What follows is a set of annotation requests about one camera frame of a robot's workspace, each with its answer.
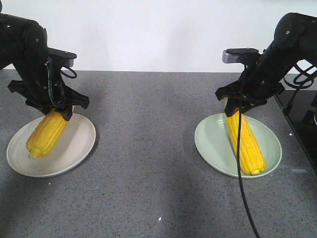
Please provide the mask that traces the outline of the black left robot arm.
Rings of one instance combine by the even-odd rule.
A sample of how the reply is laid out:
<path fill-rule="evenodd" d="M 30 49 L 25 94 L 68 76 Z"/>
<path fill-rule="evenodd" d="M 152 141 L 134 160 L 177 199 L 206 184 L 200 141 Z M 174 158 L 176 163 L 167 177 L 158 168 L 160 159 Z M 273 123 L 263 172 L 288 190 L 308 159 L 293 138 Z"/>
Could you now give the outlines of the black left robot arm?
<path fill-rule="evenodd" d="M 38 22 L 18 16 L 0 16 L 0 67 L 12 64 L 20 80 L 9 83 L 10 92 L 26 99 L 26 105 L 43 114 L 55 109 L 65 120 L 72 117 L 73 106 L 86 109 L 89 98 L 63 81 L 62 68 L 71 69 L 77 55 L 49 48 L 47 31 Z"/>

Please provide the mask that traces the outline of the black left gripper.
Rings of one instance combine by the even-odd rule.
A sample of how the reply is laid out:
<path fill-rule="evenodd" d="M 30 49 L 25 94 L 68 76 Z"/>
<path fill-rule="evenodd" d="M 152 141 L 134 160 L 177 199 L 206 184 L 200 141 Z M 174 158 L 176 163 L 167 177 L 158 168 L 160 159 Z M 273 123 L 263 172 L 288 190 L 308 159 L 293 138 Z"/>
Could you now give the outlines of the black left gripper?
<path fill-rule="evenodd" d="M 89 97 L 78 93 L 66 86 L 62 76 L 74 78 L 59 69 L 50 57 L 42 63 L 23 57 L 13 62 L 13 66 L 20 76 L 20 80 L 12 80 L 8 89 L 11 93 L 18 93 L 26 99 L 26 105 L 31 106 L 47 115 L 50 111 L 70 121 L 73 106 L 87 109 Z"/>

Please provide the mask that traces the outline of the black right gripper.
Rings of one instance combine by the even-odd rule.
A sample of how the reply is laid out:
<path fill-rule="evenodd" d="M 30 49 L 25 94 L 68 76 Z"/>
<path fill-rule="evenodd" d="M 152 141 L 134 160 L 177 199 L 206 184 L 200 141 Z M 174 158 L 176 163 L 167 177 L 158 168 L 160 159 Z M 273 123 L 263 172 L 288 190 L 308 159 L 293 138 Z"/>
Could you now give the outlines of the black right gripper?
<path fill-rule="evenodd" d="M 246 67 L 237 81 L 219 87 L 215 95 L 219 101 L 228 98 L 224 109 L 227 117 L 233 116 L 238 111 L 244 114 L 253 108 L 265 105 L 268 98 L 281 93 L 284 90 L 280 83 L 283 77 L 284 72 Z"/>

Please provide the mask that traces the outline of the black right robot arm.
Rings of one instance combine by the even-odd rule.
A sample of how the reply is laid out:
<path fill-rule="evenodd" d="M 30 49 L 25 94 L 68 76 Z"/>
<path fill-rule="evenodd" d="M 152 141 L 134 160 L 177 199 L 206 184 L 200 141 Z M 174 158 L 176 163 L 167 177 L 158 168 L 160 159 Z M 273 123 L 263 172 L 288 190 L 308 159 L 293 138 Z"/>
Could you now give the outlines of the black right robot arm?
<path fill-rule="evenodd" d="M 288 13 L 278 22 L 273 41 L 262 54 L 254 48 L 229 48 L 223 51 L 224 63 L 241 63 L 245 69 L 239 79 L 217 89 L 218 100 L 226 99 L 228 117 L 245 113 L 284 91 L 281 79 L 300 60 L 317 64 L 317 19 Z"/>

